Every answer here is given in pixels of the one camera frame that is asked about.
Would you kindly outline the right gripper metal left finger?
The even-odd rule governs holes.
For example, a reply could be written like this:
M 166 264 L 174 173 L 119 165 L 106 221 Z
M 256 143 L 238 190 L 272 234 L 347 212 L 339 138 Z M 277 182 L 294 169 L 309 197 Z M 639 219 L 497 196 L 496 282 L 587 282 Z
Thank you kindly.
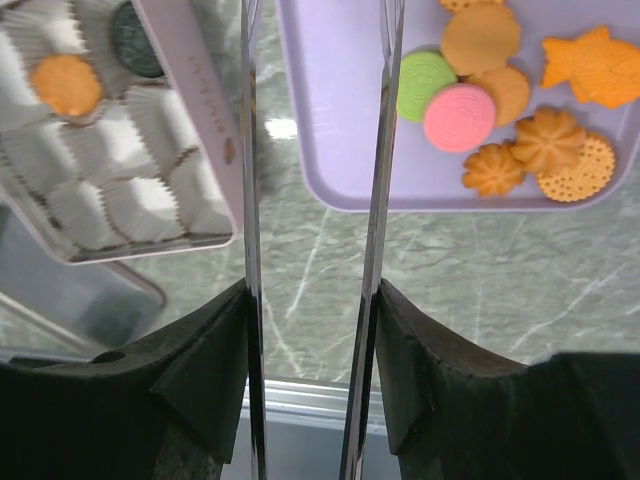
M 263 350 L 262 275 L 257 157 L 256 66 L 254 27 L 261 3 L 241 2 L 241 133 L 243 135 L 243 196 L 245 283 L 249 295 L 248 374 L 251 423 L 251 469 L 254 479 L 268 477 L 266 400 Z

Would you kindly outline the black round cookie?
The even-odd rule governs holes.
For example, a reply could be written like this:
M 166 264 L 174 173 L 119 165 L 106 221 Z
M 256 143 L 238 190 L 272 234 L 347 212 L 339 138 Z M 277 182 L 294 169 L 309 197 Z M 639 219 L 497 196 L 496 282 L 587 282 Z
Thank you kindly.
M 164 75 L 162 65 L 131 1 L 122 2 L 114 10 L 110 34 L 114 53 L 128 71 L 149 79 Z

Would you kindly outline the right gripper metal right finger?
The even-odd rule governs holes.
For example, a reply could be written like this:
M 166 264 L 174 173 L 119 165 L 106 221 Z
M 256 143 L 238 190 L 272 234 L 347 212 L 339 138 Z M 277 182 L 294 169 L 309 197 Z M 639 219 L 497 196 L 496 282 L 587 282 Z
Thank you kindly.
M 363 474 L 375 353 L 377 302 L 381 284 L 396 135 L 404 19 L 405 3 L 403 1 L 380 3 L 384 67 L 361 298 L 339 469 L 341 479 L 360 479 Z

